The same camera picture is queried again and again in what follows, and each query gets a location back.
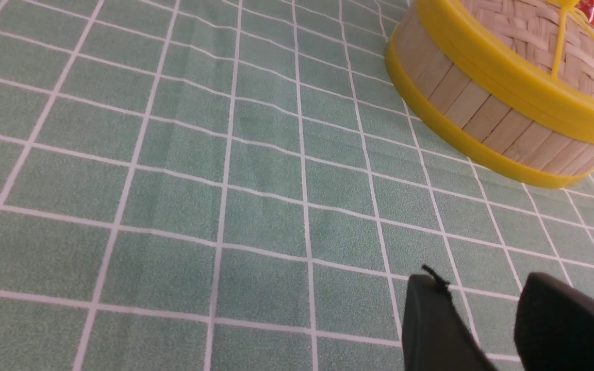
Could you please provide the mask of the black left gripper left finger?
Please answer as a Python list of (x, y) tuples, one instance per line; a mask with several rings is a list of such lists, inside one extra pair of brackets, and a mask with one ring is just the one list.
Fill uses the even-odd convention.
[(409, 277), (402, 348), (406, 370), (495, 370), (452, 300), (450, 282), (428, 265)]

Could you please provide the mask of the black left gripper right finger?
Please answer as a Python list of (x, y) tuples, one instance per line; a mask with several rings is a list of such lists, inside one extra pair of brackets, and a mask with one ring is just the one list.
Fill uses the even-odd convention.
[(547, 273), (530, 273), (514, 343), (525, 370), (594, 370), (594, 299)]

